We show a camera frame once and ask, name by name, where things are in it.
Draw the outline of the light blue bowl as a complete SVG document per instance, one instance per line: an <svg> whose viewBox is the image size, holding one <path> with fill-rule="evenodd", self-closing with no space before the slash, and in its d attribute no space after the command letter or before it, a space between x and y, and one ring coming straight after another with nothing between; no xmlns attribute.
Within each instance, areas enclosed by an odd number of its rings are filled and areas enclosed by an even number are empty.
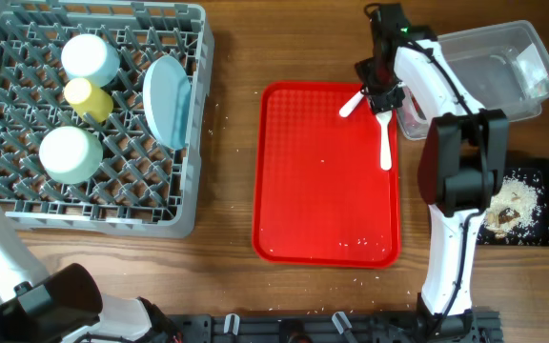
<svg viewBox="0 0 549 343"><path fill-rule="evenodd" d="M80 34L63 47L61 63L70 79L85 78L98 87L111 83L120 67L115 49L95 34Z"/></svg>

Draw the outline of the red plastic tray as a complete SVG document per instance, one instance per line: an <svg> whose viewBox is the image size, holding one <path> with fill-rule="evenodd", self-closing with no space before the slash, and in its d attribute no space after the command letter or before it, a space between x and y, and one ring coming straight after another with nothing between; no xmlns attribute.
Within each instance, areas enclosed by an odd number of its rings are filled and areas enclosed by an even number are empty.
<svg viewBox="0 0 549 343"><path fill-rule="evenodd" d="M252 243L273 263L384 269L401 253L399 171L357 84L277 81L262 93Z"/></svg>

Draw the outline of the green bowl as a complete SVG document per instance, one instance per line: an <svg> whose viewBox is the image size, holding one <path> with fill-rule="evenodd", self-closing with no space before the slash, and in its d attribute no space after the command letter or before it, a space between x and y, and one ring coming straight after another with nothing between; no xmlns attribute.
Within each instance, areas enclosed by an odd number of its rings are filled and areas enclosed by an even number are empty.
<svg viewBox="0 0 549 343"><path fill-rule="evenodd" d="M97 137L88 131L64 126L44 137L38 156L51 179L62 184L78 184L97 172L103 148Z"/></svg>

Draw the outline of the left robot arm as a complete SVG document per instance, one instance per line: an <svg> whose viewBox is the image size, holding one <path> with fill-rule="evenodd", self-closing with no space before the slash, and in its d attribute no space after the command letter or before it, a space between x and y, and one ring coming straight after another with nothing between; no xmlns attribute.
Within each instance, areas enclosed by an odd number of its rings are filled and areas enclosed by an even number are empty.
<svg viewBox="0 0 549 343"><path fill-rule="evenodd" d="M180 342L150 301L104 295L71 264L56 273L19 239L0 207L0 342Z"/></svg>

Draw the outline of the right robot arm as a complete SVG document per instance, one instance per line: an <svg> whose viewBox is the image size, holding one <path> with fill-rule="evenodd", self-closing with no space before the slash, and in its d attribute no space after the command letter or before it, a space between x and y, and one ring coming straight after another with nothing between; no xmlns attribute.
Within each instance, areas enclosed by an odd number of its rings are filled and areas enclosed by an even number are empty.
<svg viewBox="0 0 549 343"><path fill-rule="evenodd" d="M431 220L428 272L402 333L416 342L477 342L472 268L479 228L502 187L509 121L464 88L436 34L412 25L399 3L371 3L364 13L374 49L355 69L371 110L398 110L409 92L429 122L417 171Z"/></svg>

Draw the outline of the yellow plastic cup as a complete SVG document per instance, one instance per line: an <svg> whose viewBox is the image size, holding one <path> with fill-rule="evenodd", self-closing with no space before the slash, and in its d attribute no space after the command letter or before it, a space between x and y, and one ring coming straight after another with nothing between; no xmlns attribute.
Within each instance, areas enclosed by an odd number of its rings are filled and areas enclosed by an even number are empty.
<svg viewBox="0 0 549 343"><path fill-rule="evenodd" d="M98 123L106 121L113 110L112 97L86 78L69 81L63 94L79 116L89 114Z"/></svg>

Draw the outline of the white plastic spoon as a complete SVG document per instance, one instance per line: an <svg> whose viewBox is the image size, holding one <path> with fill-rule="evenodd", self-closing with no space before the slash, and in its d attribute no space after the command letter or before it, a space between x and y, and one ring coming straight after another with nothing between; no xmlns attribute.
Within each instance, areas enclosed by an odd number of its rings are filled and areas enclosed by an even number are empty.
<svg viewBox="0 0 549 343"><path fill-rule="evenodd" d="M376 121L380 126L380 167L384 171L389 171L392 168L392 155L390 147L390 139L388 126L393 117L392 111L380 112L376 115Z"/></svg>

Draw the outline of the clear plastic bin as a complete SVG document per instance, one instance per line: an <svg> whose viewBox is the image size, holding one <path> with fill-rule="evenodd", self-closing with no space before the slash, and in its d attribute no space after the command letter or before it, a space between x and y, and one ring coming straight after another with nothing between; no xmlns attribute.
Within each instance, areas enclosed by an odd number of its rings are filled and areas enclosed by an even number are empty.
<svg viewBox="0 0 549 343"><path fill-rule="evenodd" d="M397 122L409 140L424 139L433 118L464 115L450 82L473 113L501 110L511 122L540 115L549 98L549 54L534 26L514 21L422 39L434 60L410 48L396 52L394 72L404 91Z"/></svg>

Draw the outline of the light blue plate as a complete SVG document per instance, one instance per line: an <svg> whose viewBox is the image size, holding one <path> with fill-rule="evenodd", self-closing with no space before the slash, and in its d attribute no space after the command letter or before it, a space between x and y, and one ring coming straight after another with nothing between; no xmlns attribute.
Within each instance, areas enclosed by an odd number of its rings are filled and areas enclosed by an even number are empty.
<svg viewBox="0 0 549 343"><path fill-rule="evenodd" d="M148 127L160 144L185 147L192 86L180 62L165 55L149 66L143 82L143 107Z"/></svg>

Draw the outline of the black plastic tray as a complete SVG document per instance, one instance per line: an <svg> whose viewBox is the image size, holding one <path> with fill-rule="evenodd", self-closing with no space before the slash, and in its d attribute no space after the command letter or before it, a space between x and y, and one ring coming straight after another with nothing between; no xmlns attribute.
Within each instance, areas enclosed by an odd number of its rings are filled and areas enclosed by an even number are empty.
<svg viewBox="0 0 549 343"><path fill-rule="evenodd" d="M478 234L480 245L549 247L549 159L513 160Z"/></svg>

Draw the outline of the white plastic fork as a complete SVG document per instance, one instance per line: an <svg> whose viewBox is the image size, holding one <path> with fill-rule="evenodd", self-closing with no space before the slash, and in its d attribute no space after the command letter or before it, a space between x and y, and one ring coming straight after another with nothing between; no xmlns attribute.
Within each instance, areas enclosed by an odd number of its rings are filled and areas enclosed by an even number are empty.
<svg viewBox="0 0 549 343"><path fill-rule="evenodd" d="M364 95L361 91L358 91L356 94L353 95L352 98L350 98L338 111L338 114L342 118L348 117L355 108L359 105L359 103L364 98Z"/></svg>

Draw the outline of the grey plastic dishwasher rack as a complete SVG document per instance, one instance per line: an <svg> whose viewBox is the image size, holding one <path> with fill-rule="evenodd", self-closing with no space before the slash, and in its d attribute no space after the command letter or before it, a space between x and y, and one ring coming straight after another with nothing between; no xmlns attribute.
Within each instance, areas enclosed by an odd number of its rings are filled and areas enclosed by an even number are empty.
<svg viewBox="0 0 549 343"><path fill-rule="evenodd" d="M64 96L65 44L93 34L120 64L104 121L76 113ZM151 64L176 59L191 85L185 135L170 148L153 135L143 105ZM0 205L18 229L57 228L182 238L194 226L200 142L210 92L214 35L203 7L180 2L0 1ZM103 149L92 177L52 179L40 144L72 126Z"/></svg>

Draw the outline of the food scraps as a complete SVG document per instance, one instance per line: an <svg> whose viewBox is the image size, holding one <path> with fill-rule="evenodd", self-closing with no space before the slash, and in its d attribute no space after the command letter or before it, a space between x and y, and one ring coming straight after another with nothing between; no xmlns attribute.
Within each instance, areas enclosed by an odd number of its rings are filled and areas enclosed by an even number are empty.
<svg viewBox="0 0 549 343"><path fill-rule="evenodd" d="M493 232L496 238L504 238L514 230L527 231L534 228L542 212L542 205L539 204L542 195L542 188L506 176L500 192L492 197L482 222L483 227Z"/></svg>

